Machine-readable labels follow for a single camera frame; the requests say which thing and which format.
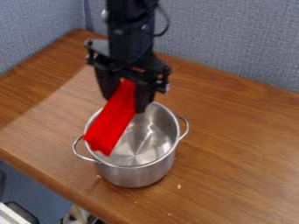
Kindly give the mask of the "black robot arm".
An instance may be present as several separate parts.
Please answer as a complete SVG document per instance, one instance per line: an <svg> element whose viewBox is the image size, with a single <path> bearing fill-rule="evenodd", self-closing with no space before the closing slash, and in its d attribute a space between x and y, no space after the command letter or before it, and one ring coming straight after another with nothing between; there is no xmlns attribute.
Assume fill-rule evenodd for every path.
<svg viewBox="0 0 299 224"><path fill-rule="evenodd" d="M155 55L155 14L164 13L159 0L107 0L103 11L107 39L88 39L87 62L93 66L99 89L109 99L121 80L135 83L135 111L145 111L158 92L168 91L171 68Z"/></svg>

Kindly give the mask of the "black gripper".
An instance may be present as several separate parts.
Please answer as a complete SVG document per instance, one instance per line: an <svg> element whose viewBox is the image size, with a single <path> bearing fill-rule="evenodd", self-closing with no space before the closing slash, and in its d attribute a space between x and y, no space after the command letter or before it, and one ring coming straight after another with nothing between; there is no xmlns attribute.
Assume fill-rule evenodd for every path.
<svg viewBox="0 0 299 224"><path fill-rule="evenodd" d="M112 97L121 80L132 81L136 113L144 113L155 93L170 88L172 70L153 51L155 38L163 34L151 25L117 25L108 28L107 39L88 38L84 43L103 97Z"/></svg>

